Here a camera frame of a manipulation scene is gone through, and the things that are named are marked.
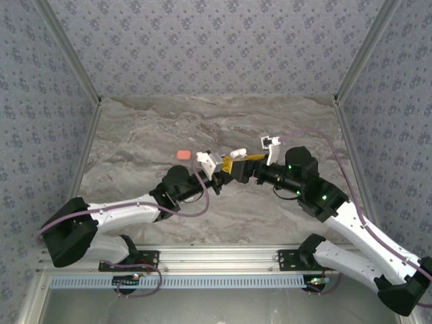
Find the white object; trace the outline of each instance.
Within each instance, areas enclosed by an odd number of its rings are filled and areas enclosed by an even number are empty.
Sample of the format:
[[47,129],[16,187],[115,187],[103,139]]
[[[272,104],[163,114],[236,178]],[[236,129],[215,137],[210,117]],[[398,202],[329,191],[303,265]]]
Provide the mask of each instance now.
[[106,260],[119,263],[128,255],[128,245],[120,236],[96,235],[80,261]]
[[320,243],[313,256],[319,265],[338,270],[374,292],[378,292],[378,287],[373,280],[381,277],[383,272],[371,260],[337,247],[329,240]]
[[[112,211],[102,211],[102,208],[126,203],[136,203],[136,205],[113,209]],[[149,194],[135,199],[117,201],[109,204],[90,204],[88,209],[101,210],[99,213],[90,214],[94,220],[99,222],[97,235],[111,230],[118,230],[119,228],[132,224],[154,222],[160,214],[160,210],[156,207],[144,206],[143,203],[153,203],[157,205],[155,198]]]
[[281,142],[279,141],[279,137],[261,137],[261,146],[263,150],[269,151],[269,157],[267,158],[267,165],[272,163],[277,163],[279,159],[279,145]]
[[[396,258],[392,253],[386,250],[378,243],[362,226],[358,218],[356,207],[353,202],[345,202],[337,210],[336,217],[329,217],[324,224],[335,229],[357,248],[370,258],[374,264],[378,265],[380,271],[383,272],[385,278],[394,285],[405,284],[405,277],[412,277],[416,273],[416,269],[407,265],[399,258]],[[366,217],[364,217],[369,228],[393,250],[410,260],[415,265],[419,265],[419,257],[405,250],[394,242],[391,238],[385,235],[378,227],[373,225]]]
[[209,179],[215,172],[222,170],[223,160],[218,153],[197,152],[196,160],[201,164],[202,170]]
[[229,155],[232,159],[235,159],[236,157],[245,157],[247,153],[247,150],[245,148],[239,148],[238,150],[232,151]]

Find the pink sponge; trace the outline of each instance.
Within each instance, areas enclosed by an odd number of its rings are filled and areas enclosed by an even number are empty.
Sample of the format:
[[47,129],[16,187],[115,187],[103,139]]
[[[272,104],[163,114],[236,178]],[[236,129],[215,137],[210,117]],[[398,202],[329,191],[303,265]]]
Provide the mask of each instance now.
[[178,150],[177,160],[189,161],[192,158],[192,152],[189,150]]

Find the yellow object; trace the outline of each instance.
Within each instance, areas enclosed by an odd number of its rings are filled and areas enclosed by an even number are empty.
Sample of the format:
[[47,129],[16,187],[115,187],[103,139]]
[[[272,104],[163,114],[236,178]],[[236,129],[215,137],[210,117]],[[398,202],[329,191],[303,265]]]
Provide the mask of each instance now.
[[264,158],[265,158],[265,154],[247,155],[243,159],[235,159],[235,160],[233,160],[231,157],[223,157],[222,171],[231,174],[233,162],[245,161],[245,160],[261,160]]

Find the wall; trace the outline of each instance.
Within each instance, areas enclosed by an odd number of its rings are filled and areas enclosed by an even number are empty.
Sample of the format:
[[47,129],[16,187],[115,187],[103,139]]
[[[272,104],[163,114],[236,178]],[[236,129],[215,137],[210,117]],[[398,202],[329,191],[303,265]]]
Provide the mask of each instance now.
[[31,0],[0,1],[0,323],[14,323],[37,246],[65,201],[93,107]]
[[431,2],[404,1],[343,104],[383,229],[421,257],[432,255],[431,35]]
[[102,97],[333,94],[382,0],[50,0]]

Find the marble surface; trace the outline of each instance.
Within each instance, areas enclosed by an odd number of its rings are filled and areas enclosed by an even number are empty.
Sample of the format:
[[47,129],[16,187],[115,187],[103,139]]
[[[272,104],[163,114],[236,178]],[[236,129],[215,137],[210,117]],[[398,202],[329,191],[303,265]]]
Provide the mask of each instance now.
[[[90,151],[80,195],[86,202],[108,203],[152,190],[176,164],[178,149],[230,151],[245,147],[261,153],[260,136],[283,136],[303,128],[319,128],[334,141],[353,182],[354,172],[331,100],[303,97],[161,97],[103,99],[101,118]],[[316,134],[285,142],[306,146],[319,160],[322,177],[348,192],[327,143]],[[289,192],[280,192],[289,196]],[[348,242],[306,215],[294,201],[280,200],[271,186],[232,182],[217,196],[210,191],[209,211],[194,219],[173,216],[158,223],[119,229],[135,243],[301,243],[311,233],[335,243]],[[195,213],[205,199],[182,204]]]

